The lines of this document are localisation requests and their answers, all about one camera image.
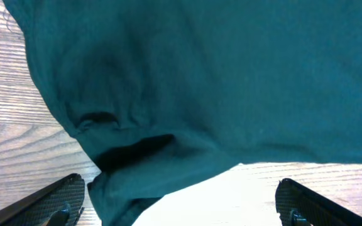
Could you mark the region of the black t-shirt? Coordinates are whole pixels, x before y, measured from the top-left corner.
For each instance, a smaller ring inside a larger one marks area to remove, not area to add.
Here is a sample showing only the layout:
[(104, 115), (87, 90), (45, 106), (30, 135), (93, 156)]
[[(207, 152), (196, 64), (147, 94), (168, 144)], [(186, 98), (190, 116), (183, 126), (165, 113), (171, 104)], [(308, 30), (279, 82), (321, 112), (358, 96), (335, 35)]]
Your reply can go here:
[(104, 225), (240, 163), (362, 163), (362, 0), (5, 0)]

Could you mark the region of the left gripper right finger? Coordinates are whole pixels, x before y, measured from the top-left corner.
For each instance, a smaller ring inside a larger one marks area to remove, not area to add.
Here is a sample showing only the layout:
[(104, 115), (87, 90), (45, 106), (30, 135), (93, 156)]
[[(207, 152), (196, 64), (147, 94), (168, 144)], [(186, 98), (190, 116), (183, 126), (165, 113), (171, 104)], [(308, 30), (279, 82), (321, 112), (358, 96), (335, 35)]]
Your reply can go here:
[(283, 226), (362, 226), (361, 216), (290, 178), (279, 182), (275, 204)]

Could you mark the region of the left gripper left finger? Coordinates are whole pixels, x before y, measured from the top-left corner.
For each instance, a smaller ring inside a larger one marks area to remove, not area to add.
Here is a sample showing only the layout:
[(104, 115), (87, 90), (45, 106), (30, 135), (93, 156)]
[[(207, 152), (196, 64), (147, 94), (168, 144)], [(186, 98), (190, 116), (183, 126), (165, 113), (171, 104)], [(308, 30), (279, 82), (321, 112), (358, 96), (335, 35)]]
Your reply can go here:
[(0, 226), (77, 225), (84, 211), (85, 181), (72, 173), (0, 210)]

